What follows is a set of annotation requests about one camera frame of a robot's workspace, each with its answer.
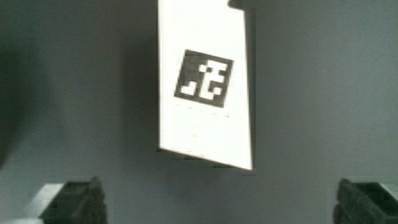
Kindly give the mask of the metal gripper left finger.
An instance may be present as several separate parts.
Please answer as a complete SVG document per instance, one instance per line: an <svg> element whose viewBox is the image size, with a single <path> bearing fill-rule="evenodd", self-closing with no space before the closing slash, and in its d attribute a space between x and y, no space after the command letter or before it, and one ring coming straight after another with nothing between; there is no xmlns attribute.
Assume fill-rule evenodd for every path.
<svg viewBox="0 0 398 224"><path fill-rule="evenodd" d="M42 224L109 224L100 178L45 184L26 214Z"/></svg>

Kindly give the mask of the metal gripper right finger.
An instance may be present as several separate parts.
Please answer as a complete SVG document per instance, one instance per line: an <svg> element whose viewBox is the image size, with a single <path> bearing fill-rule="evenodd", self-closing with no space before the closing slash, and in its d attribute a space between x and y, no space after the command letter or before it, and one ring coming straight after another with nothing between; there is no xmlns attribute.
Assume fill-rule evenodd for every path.
<svg viewBox="0 0 398 224"><path fill-rule="evenodd" d="M398 183L340 181L333 224L398 224Z"/></svg>

